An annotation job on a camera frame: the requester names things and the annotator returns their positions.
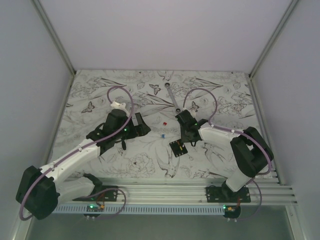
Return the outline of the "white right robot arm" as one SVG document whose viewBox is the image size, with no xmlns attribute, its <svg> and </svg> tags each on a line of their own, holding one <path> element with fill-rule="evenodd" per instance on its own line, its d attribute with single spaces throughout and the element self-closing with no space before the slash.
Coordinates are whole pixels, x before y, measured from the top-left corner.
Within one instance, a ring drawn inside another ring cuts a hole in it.
<svg viewBox="0 0 320 240">
<path fill-rule="evenodd" d="M 258 130 L 248 127 L 237 130 L 213 124 L 210 120 L 197 121 L 188 110 L 175 116 L 180 125 L 183 143 L 229 144 L 237 167 L 221 185 L 220 193 L 226 202 L 234 202 L 240 191 L 257 175 L 267 175 L 272 168 L 273 152 Z"/>
</svg>

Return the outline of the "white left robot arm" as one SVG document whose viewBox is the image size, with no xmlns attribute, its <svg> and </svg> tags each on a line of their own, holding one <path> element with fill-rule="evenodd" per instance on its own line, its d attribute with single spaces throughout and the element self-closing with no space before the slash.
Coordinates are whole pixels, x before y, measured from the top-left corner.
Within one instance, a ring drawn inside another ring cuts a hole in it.
<svg viewBox="0 0 320 240">
<path fill-rule="evenodd" d="M 20 203 L 19 217 L 26 221 L 31 217 L 43 220 L 58 205 L 88 198 L 98 200 L 102 195 L 100 181 L 85 173 L 77 180 L 67 181 L 77 168 L 94 160 L 121 142 L 126 148 L 126 140 L 147 135 L 151 129 L 140 113 L 135 114 L 137 125 L 124 110 L 113 109 L 105 122 L 99 124 L 73 150 L 59 159 L 41 167 L 29 166 L 24 170 L 16 201 Z"/>
</svg>

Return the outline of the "black fuse box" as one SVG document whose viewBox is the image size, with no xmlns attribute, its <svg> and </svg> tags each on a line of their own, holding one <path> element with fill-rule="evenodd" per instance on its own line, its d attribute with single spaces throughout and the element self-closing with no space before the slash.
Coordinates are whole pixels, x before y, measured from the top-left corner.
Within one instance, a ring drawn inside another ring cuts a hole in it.
<svg viewBox="0 0 320 240">
<path fill-rule="evenodd" d="M 176 158 L 188 153 L 188 150 L 185 147 L 185 145 L 184 145 L 184 143 L 182 142 L 181 139 L 178 139 L 178 140 L 170 142 L 169 146 L 170 146 L 170 148 L 171 148 L 171 150 L 172 150 L 172 152 L 173 152 L 173 154 L 174 154 L 174 156 Z"/>
</svg>

